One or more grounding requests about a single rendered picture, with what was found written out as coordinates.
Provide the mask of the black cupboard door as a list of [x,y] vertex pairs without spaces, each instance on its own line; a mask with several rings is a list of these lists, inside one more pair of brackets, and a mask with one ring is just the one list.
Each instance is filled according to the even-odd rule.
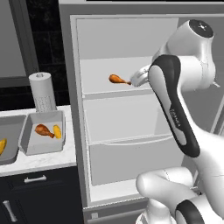
[[[3,201],[17,217],[12,222]],[[81,197],[69,187],[14,192],[0,198],[0,224],[84,224]]]

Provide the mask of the grey window frame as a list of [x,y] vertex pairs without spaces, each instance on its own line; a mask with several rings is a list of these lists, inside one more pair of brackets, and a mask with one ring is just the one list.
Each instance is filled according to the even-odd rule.
[[0,0],[0,88],[29,86],[38,70],[26,0]]

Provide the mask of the grey tupperware container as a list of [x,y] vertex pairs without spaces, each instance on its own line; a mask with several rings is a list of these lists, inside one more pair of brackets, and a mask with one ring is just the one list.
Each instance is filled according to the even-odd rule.
[[18,155],[18,139],[25,121],[24,115],[0,117],[0,141],[7,139],[6,146],[0,155],[0,165],[12,164]]
[[32,113],[25,120],[18,148],[26,155],[63,150],[66,139],[66,118],[61,110]]

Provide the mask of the black drawer front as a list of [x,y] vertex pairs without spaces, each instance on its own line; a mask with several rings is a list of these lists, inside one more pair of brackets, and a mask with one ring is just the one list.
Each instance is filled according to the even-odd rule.
[[0,177],[0,195],[44,186],[73,184],[77,179],[76,166]]

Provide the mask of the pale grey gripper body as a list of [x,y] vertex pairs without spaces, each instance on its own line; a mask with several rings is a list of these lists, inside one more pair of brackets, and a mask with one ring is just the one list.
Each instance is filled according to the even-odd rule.
[[148,72],[150,65],[144,66],[136,71],[131,77],[130,82],[134,87],[141,87],[143,84],[148,82]]

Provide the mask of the white paper towel roll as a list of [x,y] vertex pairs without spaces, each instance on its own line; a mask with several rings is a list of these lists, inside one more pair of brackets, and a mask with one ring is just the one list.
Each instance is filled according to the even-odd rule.
[[46,72],[33,73],[29,76],[31,92],[37,112],[56,110],[52,76]]

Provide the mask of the grey open fridge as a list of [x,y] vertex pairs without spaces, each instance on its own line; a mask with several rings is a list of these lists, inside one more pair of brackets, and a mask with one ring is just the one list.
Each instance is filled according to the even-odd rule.
[[136,186],[145,172],[185,167],[204,190],[193,161],[176,143],[149,83],[125,81],[186,21],[213,30],[213,83],[184,91],[192,119],[224,137],[224,1],[59,0],[84,224],[136,224],[148,205]]

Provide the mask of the brown chicken drumstick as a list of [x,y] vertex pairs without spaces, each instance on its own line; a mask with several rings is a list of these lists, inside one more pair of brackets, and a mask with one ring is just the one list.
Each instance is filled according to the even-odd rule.
[[113,73],[108,77],[108,79],[112,83],[119,83],[119,84],[123,83],[123,84],[128,84],[128,85],[131,84],[130,81],[123,80],[120,76],[113,74]]
[[35,128],[35,131],[41,136],[49,136],[50,138],[54,138],[54,134],[44,124],[39,124]]

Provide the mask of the yellow corn cob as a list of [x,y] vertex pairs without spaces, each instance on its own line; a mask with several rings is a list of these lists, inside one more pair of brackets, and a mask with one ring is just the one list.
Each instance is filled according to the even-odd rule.
[[4,152],[6,144],[7,144],[7,138],[4,138],[0,141],[0,155],[2,155],[2,153]]
[[61,138],[61,130],[60,130],[60,127],[58,125],[53,126],[53,133],[54,133],[54,135],[57,139]]

